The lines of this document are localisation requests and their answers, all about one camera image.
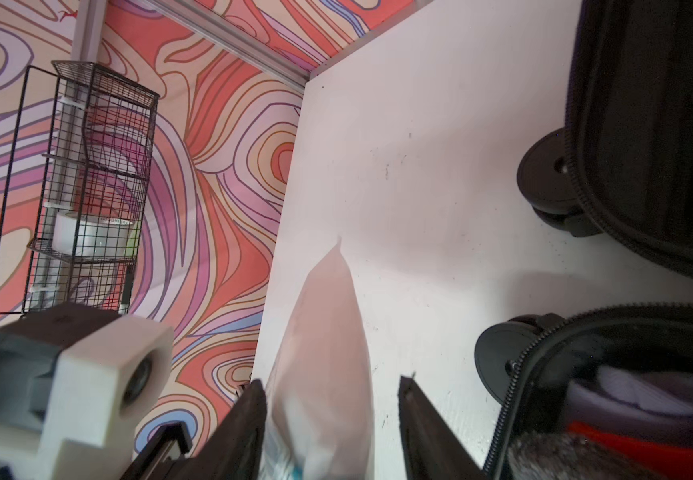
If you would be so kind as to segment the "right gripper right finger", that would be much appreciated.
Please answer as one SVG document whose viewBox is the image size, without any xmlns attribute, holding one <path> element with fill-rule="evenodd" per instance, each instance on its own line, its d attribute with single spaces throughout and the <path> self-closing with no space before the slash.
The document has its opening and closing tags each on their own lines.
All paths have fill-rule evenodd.
<svg viewBox="0 0 693 480">
<path fill-rule="evenodd" d="M 400 378 L 398 411 L 408 479 L 487 479 L 411 377 Z"/>
</svg>

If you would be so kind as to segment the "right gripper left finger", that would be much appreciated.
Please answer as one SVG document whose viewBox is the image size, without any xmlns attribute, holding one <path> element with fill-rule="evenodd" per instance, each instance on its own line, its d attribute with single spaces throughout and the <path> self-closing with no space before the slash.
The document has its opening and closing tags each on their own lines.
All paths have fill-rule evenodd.
<svg viewBox="0 0 693 480">
<path fill-rule="evenodd" d="M 122 478 L 134 479 L 256 479 L 260 473 L 266 392 L 258 379 L 246 385 L 238 401 L 194 457 L 192 438 L 182 422 L 154 433 Z"/>
</svg>

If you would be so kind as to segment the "clear plastic packet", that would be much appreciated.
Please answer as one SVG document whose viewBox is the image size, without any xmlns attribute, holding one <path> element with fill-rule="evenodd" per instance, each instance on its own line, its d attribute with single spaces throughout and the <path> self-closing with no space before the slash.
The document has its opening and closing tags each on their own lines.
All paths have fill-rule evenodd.
<svg viewBox="0 0 693 480">
<path fill-rule="evenodd" d="M 264 390 L 260 478 L 372 478 L 370 355 L 340 244 L 306 276 Z"/>
</svg>

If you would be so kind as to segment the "grey towel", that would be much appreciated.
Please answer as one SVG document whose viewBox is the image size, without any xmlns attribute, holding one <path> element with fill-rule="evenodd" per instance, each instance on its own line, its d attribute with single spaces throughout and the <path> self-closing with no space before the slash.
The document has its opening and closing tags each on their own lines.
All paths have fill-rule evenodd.
<svg viewBox="0 0 693 480">
<path fill-rule="evenodd" d="M 528 433 L 508 448 L 513 479 L 664 479 L 664 476 L 572 433 Z"/>
</svg>

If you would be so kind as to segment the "purple pants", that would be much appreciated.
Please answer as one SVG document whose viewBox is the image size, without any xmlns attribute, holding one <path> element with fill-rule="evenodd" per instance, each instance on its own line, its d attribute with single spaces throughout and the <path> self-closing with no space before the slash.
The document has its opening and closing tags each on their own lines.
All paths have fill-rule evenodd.
<svg viewBox="0 0 693 480">
<path fill-rule="evenodd" d="M 693 443 L 693 373 L 597 368 L 590 380 L 568 383 L 558 424 Z"/>
</svg>

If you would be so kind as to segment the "red t-shirt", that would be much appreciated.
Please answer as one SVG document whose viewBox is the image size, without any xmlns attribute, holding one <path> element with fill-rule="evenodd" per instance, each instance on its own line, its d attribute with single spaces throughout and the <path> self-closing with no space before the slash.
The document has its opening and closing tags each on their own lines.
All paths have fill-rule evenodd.
<svg viewBox="0 0 693 480">
<path fill-rule="evenodd" d="M 693 448 L 640 440 L 572 422 L 566 432 L 579 434 L 666 479 L 693 479 Z"/>
</svg>

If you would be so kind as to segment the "black suitcase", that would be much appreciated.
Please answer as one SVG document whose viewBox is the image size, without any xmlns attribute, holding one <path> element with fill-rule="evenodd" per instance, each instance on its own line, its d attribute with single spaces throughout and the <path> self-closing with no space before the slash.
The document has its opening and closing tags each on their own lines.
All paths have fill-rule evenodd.
<svg viewBox="0 0 693 480">
<path fill-rule="evenodd" d="M 693 279 L 693 1 L 582 4 L 564 128 L 528 151 L 518 184 L 546 223 Z M 693 373 L 693 304 L 526 315 L 484 331 L 474 358 L 501 406 L 483 472 L 513 479 L 518 437 L 568 433 L 570 381 L 600 366 Z"/>
</svg>

